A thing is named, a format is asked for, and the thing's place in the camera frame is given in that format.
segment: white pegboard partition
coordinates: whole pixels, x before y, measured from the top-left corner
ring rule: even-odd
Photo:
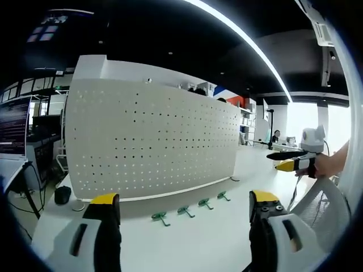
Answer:
[[[177,88],[73,80],[66,152],[74,193],[139,200],[223,180],[233,174],[239,116],[237,107]]]

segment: desk leg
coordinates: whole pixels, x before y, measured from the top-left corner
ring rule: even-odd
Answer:
[[[29,194],[28,186],[26,184],[25,179],[21,182],[21,184],[22,184],[23,191],[24,191],[24,193],[25,193],[25,195],[27,197],[27,200],[29,202],[29,205],[31,206],[35,216],[39,219],[40,214],[39,214],[38,209],[36,208],[36,206],[34,204],[34,201],[33,201],[32,197],[31,197],[31,195]]]

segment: monitor screen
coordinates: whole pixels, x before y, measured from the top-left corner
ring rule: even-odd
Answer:
[[[0,104],[0,154],[25,156],[30,96]]]
[[[61,116],[44,115],[33,117],[32,132],[38,136],[50,137],[61,134]]]

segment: person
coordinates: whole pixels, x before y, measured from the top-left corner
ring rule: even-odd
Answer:
[[[218,98],[217,100],[218,100],[218,101],[222,101],[222,102],[224,102],[224,103],[227,103],[227,101],[226,101],[224,98],[222,98],[222,97]]]
[[[206,96],[206,93],[205,93],[205,91],[202,88],[196,88],[196,90],[195,90],[194,93],[196,93],[198,95]]]
[[[315,177],[326,176],[331,177],[343,171],[345,161],[347,160],[349,141],[332,156],[319,154],[315,159],[316,173]],[[307,175],[307,169],[299,169],[295,176]]]
[[[272,136],[272,142],[273,143],[277,143],[278,142],[278,138],[280,137],[280,131],[279,130],[275,130],[275,133],[273,133]]]

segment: computer mouse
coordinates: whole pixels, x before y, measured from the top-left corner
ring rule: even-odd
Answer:
[[[54,192],[54,202],[57,205],[67,204],[69,201],[71,189],[67,186],[58,187]]]

